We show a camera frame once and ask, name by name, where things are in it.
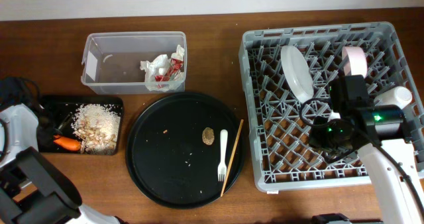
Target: wooden chopstick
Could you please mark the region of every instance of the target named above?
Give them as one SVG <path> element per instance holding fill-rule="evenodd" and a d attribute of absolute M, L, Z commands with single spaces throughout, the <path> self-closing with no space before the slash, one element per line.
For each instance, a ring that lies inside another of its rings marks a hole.
<path fill-rule="evenodd" d="M 230 175 L 231 164 L 233 163 L 234 154 L 236 153 L 237 144 L 239 143 L 238 139 L 240 138 L 242 126 L 243 126 L 243 120 L 240 121 L 240 126 L 238 127 L 239 130 L 237 131 L 236 141 L 234 142 L 234 146 L 233 146 L 233 152 L 231 153 L 230 162 L 228 163 L 227 174 L 225 175 L 225 181 L 223 184 L 223 190 L 221 191 L 221 197 L 224 195 L 225 186 L 227 185 L 228 176 Z"/>

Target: wooden table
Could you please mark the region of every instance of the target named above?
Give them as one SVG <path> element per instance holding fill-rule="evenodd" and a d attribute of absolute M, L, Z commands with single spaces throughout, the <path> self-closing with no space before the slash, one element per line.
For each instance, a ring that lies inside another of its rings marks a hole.
<path fill-rule="evenodd" d="M 189 50 L 186 90 L 212 95 L 245 119 L 238 61 L 244 32 L 371 21 L 394 24 L 415 84 L 424 97 L 424 8 L 1 22 L 0 78 L 30 78 L 44 94 L 94 95 L 80 82 L 88 34 L 184 31 Z M 120 97 L 125 117 L 115 156 L 45 154 L 76 185 L 84 203 L 104 214 L 129 223 L 307 223 L 313 215 L 324 213 L 343 213 L 352 220 L 381 218 L 374 189 L 369 185 L 263 194 L 254 185 L 250 155 L 224 198 L 191 210 L 159 206 L 142 195 L 130 179 L 124 150 L 134 119 L 162 95 Z"/>

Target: dish rack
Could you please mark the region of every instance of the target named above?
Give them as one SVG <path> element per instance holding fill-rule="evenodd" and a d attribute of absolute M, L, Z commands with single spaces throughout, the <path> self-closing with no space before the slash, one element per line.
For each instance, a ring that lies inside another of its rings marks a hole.
<path fill-rule="evenodd" d="M 256 187 L 262 192 L 369 184 L 363 164 L 354 154 L 327 164 L 308 147 L 311 127 L 299 119 L 301 103 L 290 91 L 280 62 L 281 47 L 296 46 L 305 56 L 313 78 L 314 97 L 329 98 L 327 84 L 344 65 L 343 46 L 366 53 L 365 78 L 370 97 L 402 85 L 413 94 L 403 109 L 412 132 L 417 171 L 424 178 L 424 109 L 392 24 L 360 23 L 320 27 L 248 31 L 239 51 L 242 86 L 250 125 L 250 149 Z M 328 117 L 326 103 L 313 101 L 305 116 Z"/>

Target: orange carrot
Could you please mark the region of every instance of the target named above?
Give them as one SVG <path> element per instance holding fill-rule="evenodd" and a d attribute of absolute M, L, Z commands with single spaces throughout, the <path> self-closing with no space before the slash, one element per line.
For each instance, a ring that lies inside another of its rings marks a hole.
<path fill-rule="evenodd" d="M 56 138 L 56 140 L 54 140 L 56 144 L 59 144 L 62 148 L 67 150 L 79 151 L 81 148 L 81 143 L 78 140 L 61 137 L 60 135 L 55 135 L 54 138 Z"/>

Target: gray plastic bin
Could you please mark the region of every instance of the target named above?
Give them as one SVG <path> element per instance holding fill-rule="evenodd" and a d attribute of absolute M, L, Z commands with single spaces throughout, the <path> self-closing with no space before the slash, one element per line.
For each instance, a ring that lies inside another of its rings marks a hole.
<path fill-rule="evenodd" d="M 327 84 L 338 77 L 343 46 L 359 46 L 367 57 L 366 83 L 371 97 L 403 85 L 413 101 L 403 109 L 419 176 L 424 177 L 424 109 L 392 24 L 362 23 L 248 31 L 240 51 L 242 86 L 250 125 L 250 149 L 256 187 L 262 192 L 369 184 L 357 156 L 333 164 L 307 145 L 310 127 L 299 122 L 300 102 L 285 82 L 280 50 L 294 45 L 305 56 L 315 97 L 329 98 Z M 328 116 L 329 106 L 312 102 L 308 112 Z"/>
<path fill-rule="evenodd" d="M 170 82 L 144 82 L 140 61 L 171 54 L 177 45 L 185 49 L 184 78 Z M 187 42 L 183 32 L 108 32 L 87 37 L 81 82 L 97 94 L 144 94 L 184 91 Z"/>

